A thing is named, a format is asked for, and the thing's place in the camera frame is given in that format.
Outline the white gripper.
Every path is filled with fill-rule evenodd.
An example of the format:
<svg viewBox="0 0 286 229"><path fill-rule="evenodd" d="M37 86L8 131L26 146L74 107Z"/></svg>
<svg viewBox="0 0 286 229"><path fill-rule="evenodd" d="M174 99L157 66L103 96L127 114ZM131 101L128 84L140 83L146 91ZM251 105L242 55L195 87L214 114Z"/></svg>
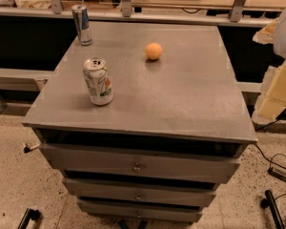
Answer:
<svg viewBox="0 0 286 229"><path fill-rule="evenodd" d="M262 45L273 44L275 54L286 59L286 9L253 36ZM279 67L270 66L264 74L261 94L254 109L254 121L274 121L286 109L286 60Z"/></svg>

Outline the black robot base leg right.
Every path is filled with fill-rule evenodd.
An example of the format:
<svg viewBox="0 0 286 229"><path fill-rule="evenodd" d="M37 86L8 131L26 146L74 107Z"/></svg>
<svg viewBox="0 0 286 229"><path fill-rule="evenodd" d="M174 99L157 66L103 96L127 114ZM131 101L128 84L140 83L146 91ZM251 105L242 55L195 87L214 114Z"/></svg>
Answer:
<svg viewBox="0 0 286 229"><path fill-rule="evenodd" d="M276 229L285 229L283 220L276 206L276 200L271 190L265 191L265 198L260 202L260 207L263 209L269 208L273 216Z"/></svg>

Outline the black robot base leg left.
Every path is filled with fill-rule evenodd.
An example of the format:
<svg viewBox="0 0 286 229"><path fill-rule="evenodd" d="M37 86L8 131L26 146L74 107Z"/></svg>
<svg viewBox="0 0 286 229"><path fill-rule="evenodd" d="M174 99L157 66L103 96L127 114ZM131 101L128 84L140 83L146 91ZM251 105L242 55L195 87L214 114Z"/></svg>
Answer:
<svg viewBox="0 0 286 229"><path fill-rule="evenodd" d="M26 229L31 220L36 221L40 219L40 217L41 213L39 210L33 210L31 208L28 208L24 216L22 217L17 229Z"/></svg>

